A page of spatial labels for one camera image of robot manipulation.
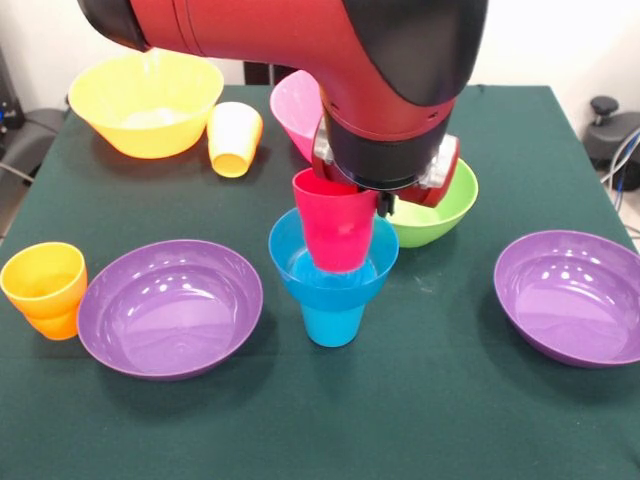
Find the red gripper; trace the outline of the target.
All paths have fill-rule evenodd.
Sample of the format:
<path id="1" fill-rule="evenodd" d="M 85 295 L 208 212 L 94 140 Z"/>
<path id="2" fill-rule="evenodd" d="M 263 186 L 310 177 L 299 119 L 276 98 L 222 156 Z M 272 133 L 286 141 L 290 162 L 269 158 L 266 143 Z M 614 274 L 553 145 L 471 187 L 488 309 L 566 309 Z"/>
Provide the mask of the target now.
<path id="1" fill-rule="evenodd" d="M 377 214 L 387 218 L 396 198 L 438 205 L 453 180 L 459 147 L 459 139 L 442 125 L 407 140 L 377 141 L 322 119 L 312 142 L 312 168 L 325 180 L 377 192 Z"/>

